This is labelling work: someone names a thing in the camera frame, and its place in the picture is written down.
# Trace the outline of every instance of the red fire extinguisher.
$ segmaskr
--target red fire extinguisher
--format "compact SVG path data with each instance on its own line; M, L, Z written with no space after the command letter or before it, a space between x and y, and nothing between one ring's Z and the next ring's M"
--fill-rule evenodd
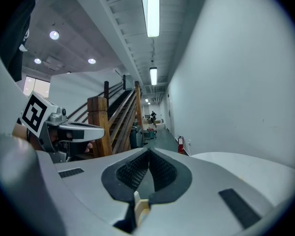
M178 153L183 154L183 137L178 137Z

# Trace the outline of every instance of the fluorescent light fixture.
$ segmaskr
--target fluorescent light fixture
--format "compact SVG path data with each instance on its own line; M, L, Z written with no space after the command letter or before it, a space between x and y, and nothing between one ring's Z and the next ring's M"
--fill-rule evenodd
M152 83L152 86L154 86L157 83L157 68L156 67L151 67L149 69L149 73L151 75L151 83Z
M160 0L142 0L144 18L146 21L147 36L159 36L159 21L160 21Z
M34 62L35 62L36 64L41 64L41 60L40 60L40 59L34 59Z
M53 30L51 33L49 33L49 36L53 40L57 40L59 38L59 33L55 30Z
M95 60L95 59L89 59L88 62L89 62L90 64L95 64L95 63L96 63L96 60Z

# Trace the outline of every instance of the ceiling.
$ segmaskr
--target ceiling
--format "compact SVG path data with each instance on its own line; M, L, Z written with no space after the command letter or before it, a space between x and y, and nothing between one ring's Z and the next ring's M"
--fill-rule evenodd
M52 40L49 33L59 32ZM31 16L28 49L23 55L23 71L50 78L70 72L98 71L123 67L105 37L77 0L38 0ZM34 59L42 60L41 64ZM96 64L89 64L93 58Z
M160 0L160 35L156 38L147 37L142 0L106 1L142 79L144 96L159 103L167 87L189 0ZM151 86L149 68L153 66L157 67L157 86Z

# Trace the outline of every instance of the ceiling beam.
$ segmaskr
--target ceiling beam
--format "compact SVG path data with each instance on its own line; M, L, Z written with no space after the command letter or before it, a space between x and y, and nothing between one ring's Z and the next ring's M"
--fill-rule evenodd
M135 81L139 81L143 93L147 93L139 71L133 61L124 36L106 0L77 0L103 34L120 61Z

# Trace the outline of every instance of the floor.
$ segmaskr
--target floor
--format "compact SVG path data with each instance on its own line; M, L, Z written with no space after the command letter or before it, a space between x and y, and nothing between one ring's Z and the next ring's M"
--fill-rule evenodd
M155 127L153 124L144 124L144 130L146 130L148 127L153 128L154 130ZM144 147L150 148L150 147L155 147L155 148L162 148L170 151L177 152L178 150L178 145L172 136L172 134L168 131L168 129L159 129L157 130L156 133L156 138L151 139L151 140L146 140L146 145Z

